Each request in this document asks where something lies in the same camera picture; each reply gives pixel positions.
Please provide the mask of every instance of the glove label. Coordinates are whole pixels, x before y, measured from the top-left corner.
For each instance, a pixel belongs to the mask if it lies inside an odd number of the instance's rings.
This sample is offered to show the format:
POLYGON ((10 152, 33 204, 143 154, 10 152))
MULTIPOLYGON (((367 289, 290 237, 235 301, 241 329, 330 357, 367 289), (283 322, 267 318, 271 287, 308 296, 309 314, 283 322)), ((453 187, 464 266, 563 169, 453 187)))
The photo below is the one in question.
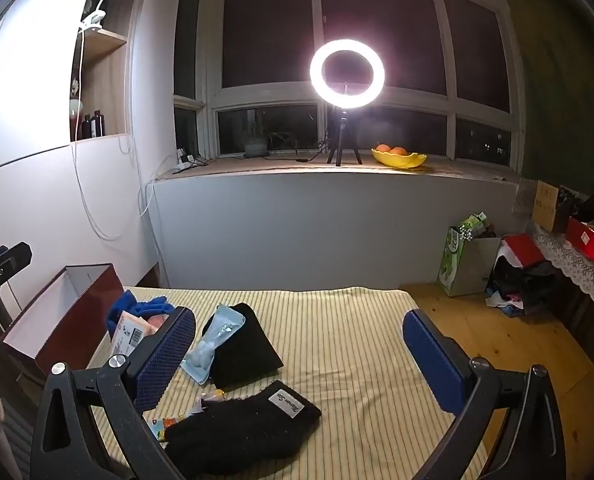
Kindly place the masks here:
POLYGON ((303 410, 303 404, 285 390, 277 390, 268 397, 268 400, 285 412, 290 418, 295 418, 303 410))

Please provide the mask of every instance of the mattress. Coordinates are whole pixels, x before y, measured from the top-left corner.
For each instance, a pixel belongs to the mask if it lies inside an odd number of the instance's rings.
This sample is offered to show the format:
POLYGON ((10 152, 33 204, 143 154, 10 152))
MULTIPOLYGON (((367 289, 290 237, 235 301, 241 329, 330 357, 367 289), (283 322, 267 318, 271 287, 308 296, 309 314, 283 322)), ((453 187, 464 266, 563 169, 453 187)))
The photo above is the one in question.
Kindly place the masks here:
MULTIPOLYGON (((317 430, 291 460, 260 462, 241 479, 410 479, 435 448, 453 416, 442 412, 401 338, 404 314, 415 302, 401 290, 353 287, 315 292, 174 290, 131 287, 138 300, 165 294, 197 318, 197 333, 220 304, 248 303, 284 366, 232 392, 257 393, 280 379, 320 407, 317 430)), ((91 366, 109 357, 108 338, 91 366)), ((144 417, 186 413, 195 398, 214 390, 180 368, 157 408, 144 417)), ((103 410, 95 408, 110 456, 126 463, 103 410)), ((486 461, 480 445, 464 478, 486 461)))

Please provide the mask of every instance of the toiletry bottle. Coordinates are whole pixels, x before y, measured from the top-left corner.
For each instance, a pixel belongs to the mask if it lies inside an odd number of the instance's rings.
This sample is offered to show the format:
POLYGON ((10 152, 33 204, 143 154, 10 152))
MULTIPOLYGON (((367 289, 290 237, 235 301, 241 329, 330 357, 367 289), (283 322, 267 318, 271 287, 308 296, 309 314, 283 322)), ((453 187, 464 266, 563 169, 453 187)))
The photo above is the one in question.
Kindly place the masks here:
POLYGON ((106 135, 106 120, 100 110, 95 110, 93 120, 95 121, 98 137, 106 135))
POLYGON ((90 131, 90 115, 84 115, 84 120, 82 121, 82 136, 77 139, 90 139, 91 136, 91 131, 90 131))
POLYGON ((90 118, 90 138, 94 139, 95 137, 99 137, 100 134, 98 133, 97 128, 97 118, 95 116, 90 118))

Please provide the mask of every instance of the bed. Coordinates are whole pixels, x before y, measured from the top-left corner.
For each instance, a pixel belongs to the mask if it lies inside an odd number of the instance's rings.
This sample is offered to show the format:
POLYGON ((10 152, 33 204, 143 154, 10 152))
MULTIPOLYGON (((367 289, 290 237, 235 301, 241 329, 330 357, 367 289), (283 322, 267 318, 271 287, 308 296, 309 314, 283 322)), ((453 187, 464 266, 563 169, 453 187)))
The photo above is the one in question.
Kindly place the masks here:
MULTIPOLYGON (((277 374, 227 393, 257 393, 279 378, 321 408, 317 430, 297 457, 259 463, 241 479, 410 479, 452 422, 442 412, 401 338, 415 302, 401 290, 353 287, 315 292, 175 290, 130 287, 138 300, 165 294, 191 308, 197 332, 219 303, 248 303, 283 360, 277 374)), ((90 366, 109 357, 106 337, 90 366)), ((199 386, 180 368, 157 408, 144 417, 186 413, 199 386)), ((126 463, 103 410, 95 417, 110 456, 126 463)), ((480 445, 465 479, 475 479, 487 455, 480 445)))

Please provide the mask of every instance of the red cloth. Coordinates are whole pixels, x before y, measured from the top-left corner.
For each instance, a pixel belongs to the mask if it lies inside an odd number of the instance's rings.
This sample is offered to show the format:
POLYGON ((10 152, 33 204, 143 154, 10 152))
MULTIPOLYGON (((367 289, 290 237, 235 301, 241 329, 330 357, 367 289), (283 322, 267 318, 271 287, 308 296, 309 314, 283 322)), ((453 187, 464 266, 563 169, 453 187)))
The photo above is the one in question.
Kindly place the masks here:
POLYGON ((508 244, 510 250, 517 256, 524 267, 536 264, 545 259, 532 239, 526 234, 504 237, 504 242, 508 244))

